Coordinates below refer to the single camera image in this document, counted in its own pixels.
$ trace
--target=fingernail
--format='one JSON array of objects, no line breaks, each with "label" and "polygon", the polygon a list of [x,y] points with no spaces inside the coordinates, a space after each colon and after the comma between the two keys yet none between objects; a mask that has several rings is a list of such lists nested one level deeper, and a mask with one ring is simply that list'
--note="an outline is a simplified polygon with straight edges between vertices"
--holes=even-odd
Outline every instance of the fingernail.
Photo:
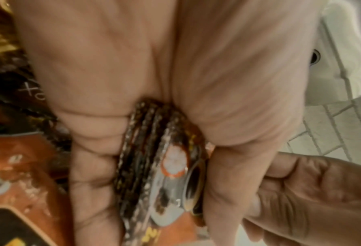
[{"label": "fingernail", "polygon": [[261,201],[257,194],[252,199],[248,213],[246,215],[250,217],[259,217],[261,215]]}]

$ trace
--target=tile floor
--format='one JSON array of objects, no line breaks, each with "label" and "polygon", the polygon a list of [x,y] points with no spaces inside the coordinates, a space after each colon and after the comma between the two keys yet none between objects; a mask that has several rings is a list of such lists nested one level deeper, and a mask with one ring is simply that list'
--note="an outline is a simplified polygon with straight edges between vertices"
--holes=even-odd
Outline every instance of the tile floor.
[{"label": "tile floor", "polygon": [[[302,124],[281,151],[322,155],[361,165],[361,98],[325,106],[306,107]],[[209,241],[190,246],[213,246]],[[237,246],[265,246],[252,243],[242,228]]]}]

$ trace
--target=person's hand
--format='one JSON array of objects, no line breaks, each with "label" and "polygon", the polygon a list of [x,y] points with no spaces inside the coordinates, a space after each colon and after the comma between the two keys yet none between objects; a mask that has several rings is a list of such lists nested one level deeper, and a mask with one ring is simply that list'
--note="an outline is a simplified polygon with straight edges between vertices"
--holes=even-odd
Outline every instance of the person's hand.
[{"label": "person's hand", "polygon": [[244,225],[268,246],[361,246],[361,166],[278,154]]},{"label": "person's hand", "polygon": [[71,130],[76,241],[122,239],[111,180],[143,97],[173,103],[217,145],[204,218],[235,233],[277,150],[301,121],[322,0],[14,0],[24,47]]}]

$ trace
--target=skin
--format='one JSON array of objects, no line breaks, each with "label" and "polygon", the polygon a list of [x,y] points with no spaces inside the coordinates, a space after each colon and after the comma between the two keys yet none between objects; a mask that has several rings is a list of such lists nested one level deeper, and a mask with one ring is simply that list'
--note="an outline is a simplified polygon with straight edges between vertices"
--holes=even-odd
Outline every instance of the skin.
[{"label": "skin", "polygon": [[204,217],[218,246],[233,245],[272,159],[301,121],[321,2],[12,1],[48,104],[72,133],[77,245],[122,240],[113,156],[144,97],[173,103],[217,145]]},{"label": "skin", "polygon": [[263,238],[268,246],[361,245],[359,165],[281,153],[257,197],[259,213],[251,209],[244,219],[253,241]]}]

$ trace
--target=stack of packets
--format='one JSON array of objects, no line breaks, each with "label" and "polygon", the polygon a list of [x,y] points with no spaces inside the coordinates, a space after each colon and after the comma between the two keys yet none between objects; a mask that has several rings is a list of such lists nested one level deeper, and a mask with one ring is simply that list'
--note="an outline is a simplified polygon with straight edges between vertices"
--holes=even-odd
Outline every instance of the stack of packets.
[{"label": "stack of packets", "polygon": [[[9,5],[0,0],[0,246],[74,245],[70,148],[69,131],[47,107]],[[136,105],[114,162],[122,245],[175,246],[209,238],[202,200],[213,149],[171,105]]]}]

